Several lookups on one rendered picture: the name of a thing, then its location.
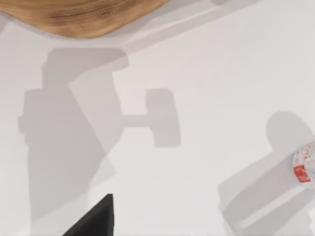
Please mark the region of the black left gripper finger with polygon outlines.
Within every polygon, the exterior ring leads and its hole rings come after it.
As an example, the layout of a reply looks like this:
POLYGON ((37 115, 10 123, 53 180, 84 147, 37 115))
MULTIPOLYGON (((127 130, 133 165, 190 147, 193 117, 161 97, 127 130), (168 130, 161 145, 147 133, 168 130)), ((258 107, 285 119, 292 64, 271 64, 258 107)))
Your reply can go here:
POLYGON ((62 236, 114 236, 113 194, 104 196, 62 236))

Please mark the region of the wooden board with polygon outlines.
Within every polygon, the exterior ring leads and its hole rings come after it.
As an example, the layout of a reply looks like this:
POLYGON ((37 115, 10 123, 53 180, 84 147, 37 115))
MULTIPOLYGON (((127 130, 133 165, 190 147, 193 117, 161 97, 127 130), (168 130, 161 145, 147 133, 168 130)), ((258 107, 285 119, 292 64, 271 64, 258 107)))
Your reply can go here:
POLYGON ((38 30, 69 38, 113 32, 170 0, 0 0, 0 12, 38 30))

